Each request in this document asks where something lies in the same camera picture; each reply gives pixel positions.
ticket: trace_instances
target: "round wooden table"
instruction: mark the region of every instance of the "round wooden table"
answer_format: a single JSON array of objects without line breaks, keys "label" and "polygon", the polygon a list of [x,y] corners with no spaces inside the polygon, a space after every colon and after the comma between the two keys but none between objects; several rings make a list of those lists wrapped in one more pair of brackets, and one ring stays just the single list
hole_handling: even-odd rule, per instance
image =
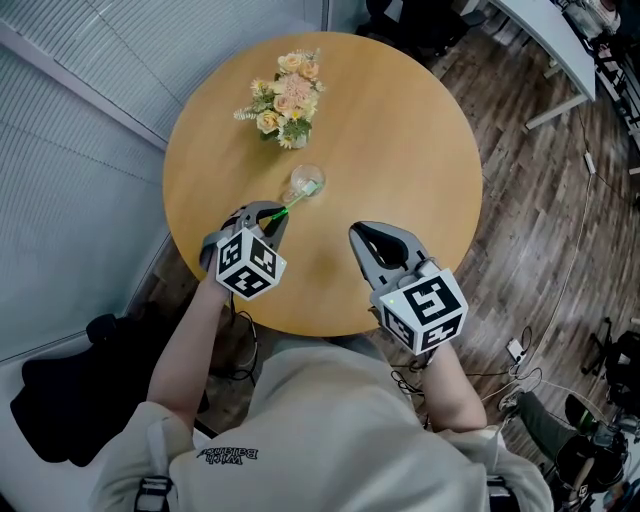
[{"label": "round wooden table", "polygon": [[[321,49],[326,85],[304,149],[261,141],[233,112],[251,102],[255,77],[271,79],[277,58]],[[349,245],[359,220],[413,232],[441,267],[455,270],[473,238],[482,198],[478,149],[445,87],[420,64],[382,43],[316,32],[258,44],[220,66],[191,96],[173,129],[164,166],[164,206],[180,254],[199,278],[202,240],[239,206],[280,201],[303,163],[326,174],[317,197],[291,210],[279,254],[280,285],[237,300],[262,325],[307,336],[373,329],[371,288]]]}]

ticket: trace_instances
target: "peach rose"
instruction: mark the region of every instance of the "peach rose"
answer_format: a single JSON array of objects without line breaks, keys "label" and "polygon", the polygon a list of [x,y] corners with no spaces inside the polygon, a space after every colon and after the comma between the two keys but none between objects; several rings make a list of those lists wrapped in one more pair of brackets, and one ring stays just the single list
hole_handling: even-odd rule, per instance
[{"label": "peach rose", "polygon": [[280,116],[273,110],[265,110],[264,112],[260,112],[258,114],[258,117],[256,118],[258,130],[260,130],[262,133],[271,133],[273,130],[277,130],[278,117]]},{"label": "peach rose", "polygon": [[278,57],[278,64],[284,71],[293,73],[302,64],[302,56],[299,53],[289,53],[283,57]]},{"label": "peach rose", "polygon": [[273,108],[280,113],[291,111],[295,107],[294,101],[289,96],[278,94],[273,100]]},{"label": "peach rose", "polygon": [[305,60],[300,64],[300,68],[298,69],[298,73],[300,73],[303,77],[312,80],[313,78],[318,76],[318,71],[320,71],[320,66],[318,66],[317,62]]}]

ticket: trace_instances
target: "wooden floor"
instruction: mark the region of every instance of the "wooden floor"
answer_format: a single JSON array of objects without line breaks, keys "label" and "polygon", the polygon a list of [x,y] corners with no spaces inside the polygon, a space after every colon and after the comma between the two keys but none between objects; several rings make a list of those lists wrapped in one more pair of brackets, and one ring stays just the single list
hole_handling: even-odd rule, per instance
[{"label": "wooden floor", "polygon": [[[545,80],[545,52],[534,42],[523,46],[527,36],[512,22],[497,32],[503,20],[495,13],[431,66],[469,119],[483,164],[480,221],[456,271],[469,315],[454,345],[467,372],[498,373],[510,364],[507,342],[520,338],[529,325],[533,337],[520,375],[539,367],[546,381],[578,391],[611,414],[604,381],[583,376],[580,367],[593,353],[589,333],[598,329],[603,317],[612,319],[617,338],[630,328],[631,316],[640,316],[636,303],[640,264],[634,258],[640,254],[640,218],[631,208],[628,137],[604,91],[595,103],[527,133],[524,122],[569,98],[571,85],[560,73]],[[582,158],[585,137],[579,112],[598,170],[590,182]],[[582,240],[554,316],[572,266],[585,201]],[[145,293],[174,307],[194,285],[170,245]],[[369,335],[393,364],[409,360],[385,333]],[[261,331],[260,361],[273,337],[273,332]],[[237,354],[233,347],[243,353]],[[221,341],[214,361],[224,366],[224,361],[245,357],[249,348],[249,339],[240,345]],[[404,373],[408,380],[416,378]],[[471,377],[481,397],[509,380],[508,376]],[[533,387],[535,382],[529,379],[524,386]],[[211,379],[211,409],[201,420],[216,431],[238,425],[251,391],[249,381]],[[541,383],[535,391],[550,411],[564,417],[564,390]],[[496,410],[500,396],[485,401],[494,422],[500,420]],[[420,399],[416,406],[422,413]],[[512,451],[534,462],[544,460],[519,421],[510,423],[504,433]]]}]

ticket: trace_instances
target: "white desk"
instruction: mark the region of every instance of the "white desk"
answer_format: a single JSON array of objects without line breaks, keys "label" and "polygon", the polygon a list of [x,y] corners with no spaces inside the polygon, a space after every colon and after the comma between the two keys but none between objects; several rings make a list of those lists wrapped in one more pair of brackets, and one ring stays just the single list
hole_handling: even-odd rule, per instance
[{"label": "white desk", "polygon": [[[596,99],[596,74],[593,58],[586,52],[560,10],[550,0],[489,0],[527,32],[574,83],[578,94],[560,105],[537,115],[526,123],[528,129],[559,116],[580,103]],[[469,11],[469,6],[462,7]],[[558,68],[545,73],[548,78]]]}]

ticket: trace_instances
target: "flower bouquet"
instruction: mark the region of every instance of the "flower bouquet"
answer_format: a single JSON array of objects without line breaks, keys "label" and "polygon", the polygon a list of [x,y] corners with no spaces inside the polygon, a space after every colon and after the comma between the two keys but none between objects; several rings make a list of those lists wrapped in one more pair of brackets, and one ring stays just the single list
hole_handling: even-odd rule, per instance
[{"label": "flower bouquet", "polygon": [[251,83],[253,103],[236,110],[238,120],[255,119],[262,140],[276,139],[283,148],[299,149],[309,142],[311,119],[324,86],[318,80],[320,50],[297,50],[278,58],[280,71],[272,82]]}]

